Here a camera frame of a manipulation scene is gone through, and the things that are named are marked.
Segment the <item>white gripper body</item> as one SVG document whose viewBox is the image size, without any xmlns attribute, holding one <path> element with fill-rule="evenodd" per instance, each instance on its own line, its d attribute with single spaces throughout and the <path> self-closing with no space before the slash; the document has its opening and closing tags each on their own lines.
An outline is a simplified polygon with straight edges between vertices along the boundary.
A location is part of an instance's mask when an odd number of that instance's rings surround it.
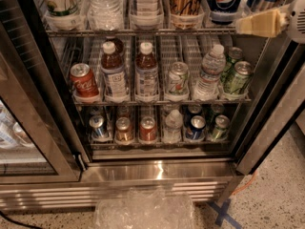
<svg viewBox="0 0 305 229">
<path fill-rule="evenodd" d="M 305 44 L 305 0 L 294 0 L 288 7 L 287 35 L 298 44 Z"/>
</svg>

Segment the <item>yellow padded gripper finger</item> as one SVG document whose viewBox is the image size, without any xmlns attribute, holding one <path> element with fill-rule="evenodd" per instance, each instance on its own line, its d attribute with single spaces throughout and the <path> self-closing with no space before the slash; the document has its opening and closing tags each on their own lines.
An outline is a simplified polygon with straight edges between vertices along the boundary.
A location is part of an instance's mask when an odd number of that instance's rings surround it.
<svg viewBox="0 0 305 229">
<path fill-rule="evenodd" d="M 260 37 L 277 37 L 289 24 L 289 6 L 281 6 L 253 13 L 235 21 L 235 30 L 239 34 Z"/>
</svg>

